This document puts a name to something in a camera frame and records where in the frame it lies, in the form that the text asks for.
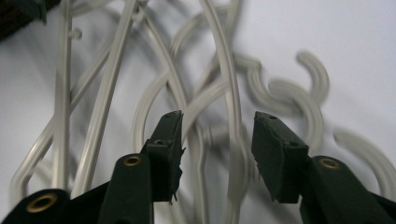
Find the white background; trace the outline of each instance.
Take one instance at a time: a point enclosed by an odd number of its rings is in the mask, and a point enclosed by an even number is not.
[[[151,1],[148,6],[168,43],[181,24],[201,11],[198,1]],[[120,4],[108,7],[120,8]],[[83,37],[73,42],[72,83],[116,28],[117,17],[97,10],[73,21]],[[0,43],[0,219],[8,212],[8,188],[47,122],[54,107],[58,9],[48,15],[47,25],[35,21]],[[366,137],[396,164],[396,3],[382,1],[268,1],[246,0],[238,22],[233,48],[262,61],[264,81],[287,78],[309,90],[306,71],[295,55],[307,49],[323,62],[331,90],[321,107],[326,125],[322,153],[345,162],[366,186],[378,192],[369,167],[332,140],[332,130],[343,127]],[[214,52],[207,26],[190,38],[178,57],[177,67],[185,89],[204,71]],[[149,37],[134,24],[126,46],[119,81],[107,121],[105,137],[96,166],[94,185],[106,182],[113,164],[130,153],[130,129],[134,109],[147,85],[162,68],[150,46]],[[250,102],[244,75],[239,76],[243,120],[252,132],[256,110],[267,111]],[[72,116],[70,147],[79,159],[84,144],[99,79],[95,80]],[[175,110],[166,91],[155,102],[148,117],[147,137],[161,114]],[[282,117],[295,132],[304,135],[304,119]],[[225,103],[217,100],[202,117],[203,124],[226,120]],[[224,212],[227,171],[217,164],[221,153],[210,153],[206,173],[212,223],[220,223]],[[189,192],[188,155],[183,159],[183,191]],[[33,180],[31,191],[40,188]],[[263,186],[250,189],[241,212],[241,223],[299,223],[296,205],[272,204]]]

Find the white surface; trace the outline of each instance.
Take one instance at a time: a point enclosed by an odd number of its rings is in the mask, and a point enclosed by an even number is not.
[[[198,1],[152,1],[148,6],[163,26],[169,41],[192,13],[200,11]],[[396,164],[395,84],[396,3],[393,1],[244,1],[233,48],[256,57],[265,67],[264,80],[283,77],[309,88],[305,70],[294,58],[308,49],[323,62],[330,76],[331,90],[321,107],[326,126],[323,154],[345,162],[371,191],[378,187],[368,166],[337,147],[332,130],[343,127],[366,137]],[[83,32],[73,41],[72,83],[90,62],[92,55],[115,30],[118,18],[98,10],[74,20]],[[0,219],[7,214],[8,183],[53,113],[55,55],[58,25],[57,9],[48,24],[34,22],[0,43]],[[105,137],[94,176],[94,185],[107,181],[117,158],[129,153],[130,125],[134,109],[144,89],[161,72],[161,64],[144,32],[134,25],[126,46],[114,100],[107,120]],[[178,68],[186,90],[204,71],[214,51],[207,26],[183,46]],[[252,132],[256,110],[268,111],[248,99],[245,79],[239,76],[243,120]],[[89,89],[72,116],[70,147],[79,159],[91,117],[99,79]],[[174,110],[163,91],[148,116],[147,136],[161,114]],[[226,120],[225,104],[218,100],[202,117],[203,124]],[[302,118],[286,118],[298,134],[304,134]],[[210,153],[206,174],[212,223],[219,223],[224,212],[227,172]],[[189,192],[188,155],[183,158],[183,191]],[[34,180],[32,191],[39,188]],[[299,221],[296,205],[272,204],[264,188],[252,188],[242,207],[241,223],[293,223]]]

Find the metal grommet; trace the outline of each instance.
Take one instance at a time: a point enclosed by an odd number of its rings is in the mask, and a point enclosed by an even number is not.
[[[32,200],[27,205],[26,210],[29,213],[39,213],[53,206],[57,200],[58,200],[58,196],[54,193],[44,194]]]
[[[327,159],[327,158],[320,159],[320,163],[324,167],[329,168],[329,169],[339,169],[340,168],[340,164],[338,164],[337,161],[334,161],[331,159]]]
[[[135,166],[142,161],[140,157],[132,156],[124,160],[124,165],[126,166]]]

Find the curved hook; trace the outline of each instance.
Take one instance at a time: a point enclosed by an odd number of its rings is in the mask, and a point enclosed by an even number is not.
[[[316,104],[321,105],[326,99],[330,88],[329,76],[326,69],[318,58],[308,51],[299,52],[297,54],[297,62],[308,70],[312,78],[312,88],[309,95]],[[248,71],[247,84],[255,100],[263,106],[285,115],[292,115],[299,112],[299,109],[295,105],[278,101],[265,88],[262,81],[261,64],[259,66],[256,65],[254,70]]]

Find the clip jaw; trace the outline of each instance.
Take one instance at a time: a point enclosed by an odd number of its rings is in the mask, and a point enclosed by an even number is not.
[[[396,203],[373,196],[341,161],[309,158],[308,146],[275,116],[256,112],[251,152],[273,200],[303,196],[304,223],[395,223]]]
[[[182,120],[181,111],[165,114],[140,152],[151,161],[154,202],[171,202],[172,196],[176,195],[183,173],[179,167],[184,153],[181,148]]]

